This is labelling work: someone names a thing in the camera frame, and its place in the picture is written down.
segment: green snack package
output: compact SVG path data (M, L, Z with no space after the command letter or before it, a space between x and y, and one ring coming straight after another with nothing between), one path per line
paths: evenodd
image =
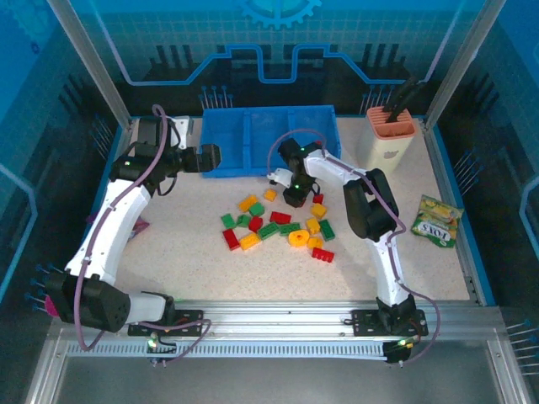
M463 211L423 195L412 233L427 237L438 247L452 248L455 246L456 229Z

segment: toy brick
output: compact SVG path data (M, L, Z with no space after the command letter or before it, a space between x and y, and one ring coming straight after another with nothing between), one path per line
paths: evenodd
M253 216L261 216L264 214L264 207L260 202L257 202L249 208L249 213Z
M237 241L236 235L234 234L233 229L225 230L222 235L225 237L225 241L228 244L230 251L235 250L239 247L239 242Z
M311 208L312 215L319 220L323 219L326 212L328 212L328 208L326 208L324 205L314 204Z
M224 216L221 216L222 224L225 225L226 229L233 229L236 227L236 222L232 218L232 215L230 213L227 213Z
M280 212L271 212L271 216L269 217L269 221L274 221L278 225L287 225L288 223L290 223L291 220L291 215Z
M311 237L311 238L309 238L309 241L307 242L307 247L309 247L309 248L322 248L323 247L323 241L322 241L321 238Z
M313 248L312 257L324 261L326 263L331 263L334 260L335 253L322 250L322 248Z
M277 191L274 189L266 189L266 192L264 192L264 198L273 202L275 198L277 198Z
M251 206L253 206L254 204L256 204L259 200L257 199L256 196L254 195L249 195L247 198L245 198L244 200L242 200L239 204L238 204L238 208L243 212L247 212L249 210L249 208Z
M240 215L237 218L236 226L238 226L238 227L248 227L250 221L251 221L251 216L249 216L249 215Z
M322 232L323 239L328 242L329 240L333 240L335 238L334 230L331 228L331 225L329 225L328 220L319 221L320 224L320 232Z
M307 225L307 229L311 234L317 234L320 231L320 225L314 217L312 217L311 219L307 219L305 224Z
M263 220L261 217L254 216L249 222L249 230L256 233L262 227Z
M312 197L312 202L314 204L321 204L323 202L323 194L314 195Z
M256 246L260 242L260 237L256 233L250 233L239 241L242 250L248 250L252 246Z
M288 242L293 247L305 247L309 241L307 230L296 230L288 235Z
M288 236L291 232L300 230L302 226L299 223L289 223L279 226L279 232L282 236Z
M259 234L259 237L262 240L265 240L266 238L270 238L274 234L279 232L279 226L277 223L269 223L268 225L262 227L260 230L257 231Z

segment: yellow toy brick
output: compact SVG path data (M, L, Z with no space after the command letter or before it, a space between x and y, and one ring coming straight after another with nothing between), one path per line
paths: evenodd
M309 241L307 242L307 247L309 248L322 248L323 247L323 240L318 237L311 237L309 238Z
M239 245L242 246L242 250L248 250L252 246L256 246L260 242L260 237L256 233L251 233L245 236L239 241Z
M288 235L288 242L293 247L304 247L309 241L309 232L307 230L296 230Z
M249 195L247 198L245 198L244 200L242 200L237 206L239 207L239 209L245 213L249 210L249 208L251 206L253 206L254 204L256 204L259 200L257 199L256 196L254 195Z
M320 231L320 224L314 217L307 219L306 225L311 234L317 234Z
M266 192L264 192L264 197L273 202L275 200L275 198L277 198L277 191L275 191L274 189L266 189Z
M311 213L314 217L321 220L326 215L328 208L321 204L314 204L311 208Z

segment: blue plastic tray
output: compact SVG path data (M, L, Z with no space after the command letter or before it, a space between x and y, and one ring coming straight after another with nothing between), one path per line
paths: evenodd
M328 151L340 157L333 105L206 109L200 144L218 145L221 148L221 164L203 175L207 178L266 175L271 145L287 131L303 128L323 133L328 140ZM291 137L302 146L320 140L308 132L294 133ZM286 168L277 147L271 156L272 171L278 167Z

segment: red toy brick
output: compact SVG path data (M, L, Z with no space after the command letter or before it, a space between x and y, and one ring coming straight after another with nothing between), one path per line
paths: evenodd
M249 230L256 233L262 227L262 222L263 220L260 216L253 216L249 222Z
M274 221L278 225L287 225L291 222L292 216L287 215L286 213L280 213L280 212L271 212L271 216L269 217L269 221Z
M321 205L322 202L323 202L323 194L314 195L312 197L312 202L314 204L320 204Z
M334 260L335 253L322 250L322 248L313 248L312 249L312 257L316 259L320 259L322 261L325 261L326 263L331 263Z
M233 229L225 230L222 235L225 237L225 240L228 244L228 248L230 248L230 251L235 250L239 247L239 241L236 238L236 235L234 234Z

